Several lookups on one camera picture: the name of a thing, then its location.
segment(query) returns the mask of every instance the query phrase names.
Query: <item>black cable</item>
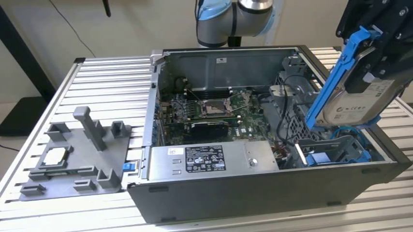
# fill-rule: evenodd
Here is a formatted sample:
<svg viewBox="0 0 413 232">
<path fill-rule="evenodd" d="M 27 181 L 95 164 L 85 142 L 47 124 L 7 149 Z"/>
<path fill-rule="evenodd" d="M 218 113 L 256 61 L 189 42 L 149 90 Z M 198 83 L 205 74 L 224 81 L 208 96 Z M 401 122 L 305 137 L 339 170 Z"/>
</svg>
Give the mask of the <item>black cable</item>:
<svg viewBox="0 0 413 232">
<path fill-rule="evenodd" d="M 89 51 L 91 52 L 93 56 L 97 58 L 95 53 L 93 52 L 93 50 L 90 49 L 90 47 L 86 45 L 86 43 L 85 43 L 83 40 L 81 39 L 81 36 L 79 36 L 79 34 L 78 34 L 78 32 L 77 32 L 74 26 L 71 25 L 71 23 L 70 23 L 70 21 L 67 20 L 67 18 L 63 16 L 63 14 L 62 14 L 61 10 L 58 9 L 57 5 L 54 4 L 53 0 L 50 0 L 50 3 L 53 4 L 53 6 L 54 6 L 54 8 L 57 9 L 59 15 L 62 16 L 62 18 L 65 19 L 65 21 L 66 21 L 67 24 L 70 25 L 71 29 L 74 30 L 74 32 L 75 32 L 75 34 L 77 34 L 77 36 L 78 36 L 79 41 L 83 43 L 83 45 L 86 46 L 86 48 L 87 48 Z"/>
<path fill-rule="evenodd" d="M 3 147 L 4 149 L 10 149 L 10 150 L 14 150 L 14 151 L 18 151 L 18 152 L 20 152 L 20 150 L 18 150 L 18 149 L 14 149 L 14 148 L 11 148 L 11 147 L 8 147 L 8 146 L 3 146 L 2 144 L 0 144 L 0 147 Z"/>
<path fill-rule="evenodd" d="M 280 133 L 280 130 L 282 128 L 282 122 L 285 120 L 285 116 L 286 116 L 286 111 L 288 111 L 288 105 L 289 105 L 289 96 L 288 96 L 288 92 L 286 92 L 286 88 L 285 88 L 285 83 L 286 83 L 286 80 L 293 77 L 293 76 L 297 76 L 297 77 L 302 77 L 308 80 L 308 78 L 305 76 L 300 76 L 300 75 L 290 75 L 285 78 L 285 80 L 282 81 L 282 88 L 284 88 L 284 107 L 282 107 L 282 118 L 280 120 L 280 123 L 278 123 L 278 126 L 277 126 L 277 136 L 278 138 L 281 139 L 281 141 L 286 144 L 286 145 L 290 145 L 290 146 L 294 146 L 294 144 L 286 139 L 286 138 L 282 138 L 281 137 L 281 133 Z"/>
<path fill-rule="evenodd" d="M 194 14 L 196 14 L 196 31 L 197 31 L 197 39 L 198 39 L 198 22 L 200 22 L 200 12 L 201 12 L 201 6 L 205 3 L 205 0 L 196 0 L 196 9 L 194 9 Z"/>
<path fill-rule="evenodd" d="M 294 117 L 296 117 L 296 115 L 290 116 L 290 119 L 289 119 L 289 122 L 288 122 L 288 125 L 286 125 L 286 135 L 285 135 L 285 139 L 286 139 L 286 140 L 290 140 L 290 139 L 294 138 L 294 136 L 296 136 L 296 135 L 293 135 L 293 137 L 289 138 L 289 132 L 290 132 L 289 128 L 290 128 L 290 124 L 292 124 L 292 121 L 293 121 L 293 118 L 294 118 Z"/>
</svg>

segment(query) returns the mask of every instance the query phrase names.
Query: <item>gray plastic stand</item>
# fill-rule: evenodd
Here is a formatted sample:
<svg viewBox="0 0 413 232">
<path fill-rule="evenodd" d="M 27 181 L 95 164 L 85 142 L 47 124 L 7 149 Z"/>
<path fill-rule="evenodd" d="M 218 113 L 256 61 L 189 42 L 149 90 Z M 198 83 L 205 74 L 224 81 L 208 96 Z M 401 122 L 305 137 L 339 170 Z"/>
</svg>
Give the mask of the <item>gray plastic stand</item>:
<svg viewBox="0 0 413 232">
<path fill-rule="evenodd" d="M 53 124 L 51 137 L 30 180 L 22 188 L 22 201 L 115 193 L 121 190 L 123 164 L 130 144 L 131 127 L 122 121 L 102 127 L 93 121 L 89 107 L 74 112 L 85 129 L 70 130 L 65 123 Z M 62 160 L 46 165 L 47 153 L 65 148 Z"/>
</svg>

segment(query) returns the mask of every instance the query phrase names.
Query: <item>sticker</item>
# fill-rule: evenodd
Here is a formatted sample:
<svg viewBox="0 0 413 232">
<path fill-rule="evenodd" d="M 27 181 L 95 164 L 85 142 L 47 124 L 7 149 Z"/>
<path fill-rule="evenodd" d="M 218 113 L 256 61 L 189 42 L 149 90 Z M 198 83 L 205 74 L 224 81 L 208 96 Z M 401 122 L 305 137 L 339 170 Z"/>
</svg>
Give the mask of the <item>sticker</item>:
<svg viewBox="0 0 413 232">
<path fill-rule="evenodd" d="M 359 123 L 369 113 L 380 97 L 389 89 L 395 80 L 376 80 L 371 83 L 364 93 L 344 93 L 339 102 L 335 103 L 329 120 L 333 123 Z"/>
<path fill-rule="evenodd" d="M 186 166 L 189 173 L 225 171 L 222 145 L 186 147 Z"/>
<path fill-rule="evenodd" d="M 169 155 L 184 155 L 185 149 L 184 147 L 169 148 Z"/>
<path fill-rule="evenodd" d="M 217 64 L 226 63 L 226 58 L 217 58 Z"/>
</svg>

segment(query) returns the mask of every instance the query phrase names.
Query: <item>white wall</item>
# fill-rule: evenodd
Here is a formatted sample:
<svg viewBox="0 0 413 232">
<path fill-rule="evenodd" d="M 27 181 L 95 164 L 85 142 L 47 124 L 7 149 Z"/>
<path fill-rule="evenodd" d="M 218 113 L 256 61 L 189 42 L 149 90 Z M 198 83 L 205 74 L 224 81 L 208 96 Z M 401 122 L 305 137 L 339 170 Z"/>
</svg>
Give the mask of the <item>white wall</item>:
<svg viewBox="0 0 413 232">
<path fill-rule="evenodd" d="M 40 94 L 0 41 L 0 103 L 36 96 Z"/>
<path fill-rule="evenodd" d="M 276 45 L 341 46 L 336 37 L 348 0 L 285 0 Z"/>
<path fill-rule="evenodd" d="M 150 55 L 151 50 L 197 47 L 194 0 L 53 0 L 98 57 Z M 77 57 L 91 57 L 49 0 L 2 0 L 3 8 L 55 83 Z M 244 45 L 264 45 L 264 37 Z"/>
</svg>

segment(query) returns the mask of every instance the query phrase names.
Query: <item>metal case panel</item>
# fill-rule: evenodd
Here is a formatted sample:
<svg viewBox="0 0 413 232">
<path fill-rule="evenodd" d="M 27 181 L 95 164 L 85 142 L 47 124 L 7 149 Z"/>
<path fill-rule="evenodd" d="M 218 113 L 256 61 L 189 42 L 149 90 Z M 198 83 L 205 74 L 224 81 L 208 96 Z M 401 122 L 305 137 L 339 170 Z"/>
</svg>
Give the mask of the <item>metal case panel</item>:
<svg viewBox="0 0 413 232">
<path fill-rule="evenodd" d="M 348 204 L 396 163 L 131 185 L 147 223 L 268 214 Z"/>
</svg>

